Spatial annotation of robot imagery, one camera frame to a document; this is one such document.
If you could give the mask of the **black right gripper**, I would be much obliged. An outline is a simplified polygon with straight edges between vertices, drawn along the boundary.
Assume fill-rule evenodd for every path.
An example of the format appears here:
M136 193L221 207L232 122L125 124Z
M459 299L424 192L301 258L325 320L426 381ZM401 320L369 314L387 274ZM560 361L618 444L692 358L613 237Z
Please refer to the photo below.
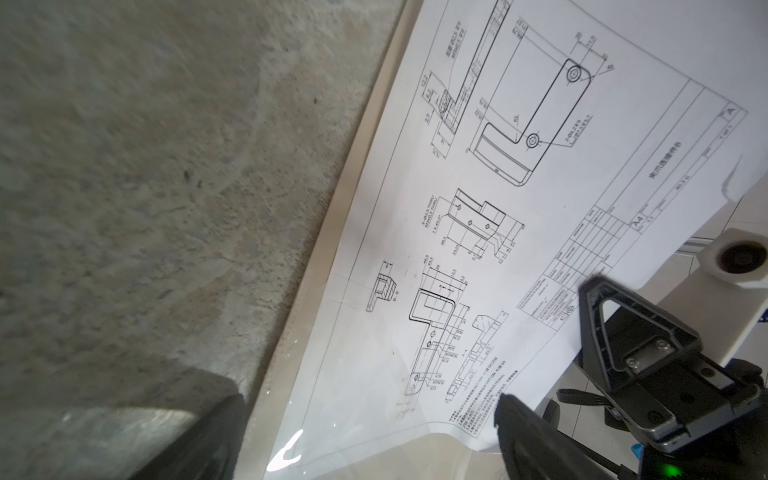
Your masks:
M578 291L579 366L642 444L640 479L764 479L767 389L693 328L603 276Z

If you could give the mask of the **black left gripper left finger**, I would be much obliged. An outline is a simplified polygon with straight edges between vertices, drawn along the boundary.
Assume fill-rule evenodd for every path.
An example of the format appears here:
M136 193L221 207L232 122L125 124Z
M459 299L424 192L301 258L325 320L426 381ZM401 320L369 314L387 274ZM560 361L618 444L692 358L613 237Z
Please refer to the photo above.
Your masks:
M224 398L131 479L232 479L245 417L241 394Z

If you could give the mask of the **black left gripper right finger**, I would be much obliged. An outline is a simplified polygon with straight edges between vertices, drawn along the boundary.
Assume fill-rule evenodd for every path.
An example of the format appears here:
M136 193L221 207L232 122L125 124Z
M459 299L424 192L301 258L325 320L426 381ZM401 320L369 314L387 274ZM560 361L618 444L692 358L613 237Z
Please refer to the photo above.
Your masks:
M550 400L537 414L510 394L500 396L494 413L499 448L510 479L607 479L570 437L558 430L560 406Z

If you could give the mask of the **technical drawing sheet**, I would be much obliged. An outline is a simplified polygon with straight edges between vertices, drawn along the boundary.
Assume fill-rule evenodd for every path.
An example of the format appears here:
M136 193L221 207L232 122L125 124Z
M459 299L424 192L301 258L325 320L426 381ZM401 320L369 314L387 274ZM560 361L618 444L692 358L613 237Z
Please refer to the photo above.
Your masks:
M763 1L424 2L265 477L493 448L578 351L578 287L643 285L766 168Z

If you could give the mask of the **beige cardboard folder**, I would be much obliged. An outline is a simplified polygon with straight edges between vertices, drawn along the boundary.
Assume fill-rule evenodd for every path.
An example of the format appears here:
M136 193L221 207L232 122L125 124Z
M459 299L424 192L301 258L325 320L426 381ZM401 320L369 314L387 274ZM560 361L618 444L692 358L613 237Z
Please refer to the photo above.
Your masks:
M424 270L451 288L481 269L440 247L430 200L492 183L422 97L431 74L456 92L493 5L411 1L397 26L288 323L248 421L239 479L462 479L460 430L432 395L409 404L407 375L423 323L407 308Z

